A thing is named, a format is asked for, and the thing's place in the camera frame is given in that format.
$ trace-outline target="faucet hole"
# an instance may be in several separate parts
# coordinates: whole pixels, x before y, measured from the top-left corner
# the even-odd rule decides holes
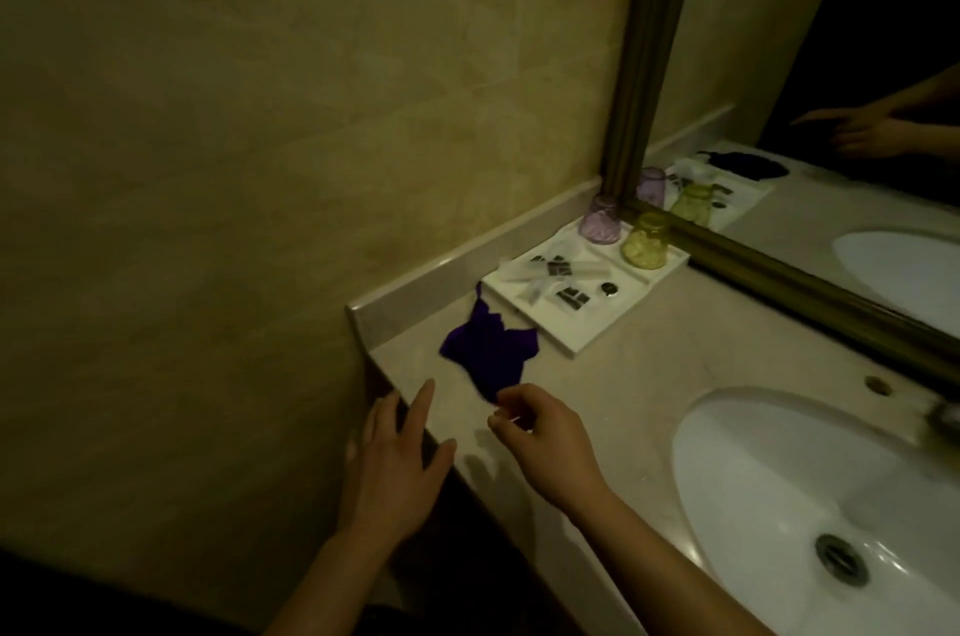
[[[863,379],[864,386],[869,388],[877,396],[892,396],[894,389],[886,380],[876,375],[867,375]]]

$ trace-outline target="sink drain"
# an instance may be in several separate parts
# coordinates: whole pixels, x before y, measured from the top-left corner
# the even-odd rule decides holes
[[[836,535],[821,535],[815,543],[817,558],[837,581],[862,588],[870,582],[870,571],[863,558],[846,540]]]

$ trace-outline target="left hand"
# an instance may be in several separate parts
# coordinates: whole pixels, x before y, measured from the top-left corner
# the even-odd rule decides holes
[[[885,117],[873,122],[847,121],[833,134],[837,151],[849,158],[888,159],[915,150],[920,125]]]
[[[457,449],[452,439],[444,441],[424,468],[421,446],[433,391],[431,378],[410,404],[400,432],[401,395],[393,391],[374,402],[362,437],[350,436],[338,530],[360,532],[374,545],[392,551],[424,525]]]

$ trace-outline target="white sink basin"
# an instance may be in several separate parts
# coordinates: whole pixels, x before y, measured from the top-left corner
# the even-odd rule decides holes
[[[833,253],[884,300],[960,338],[960,244],[903,231],[856,231],[835,239]]]
[[[960,633],[960,481],[788,394],[717,391],[682,420],[674,476],[714,574],[780,636]],[[841,582],[818,557],[833,545]]]

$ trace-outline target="mirror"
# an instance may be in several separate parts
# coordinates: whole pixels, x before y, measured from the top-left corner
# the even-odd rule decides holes
[[[607,187],[677,215],[694,263],[960,390],[954,2],[659,1],[633,0],[659,34],[628,26]]]

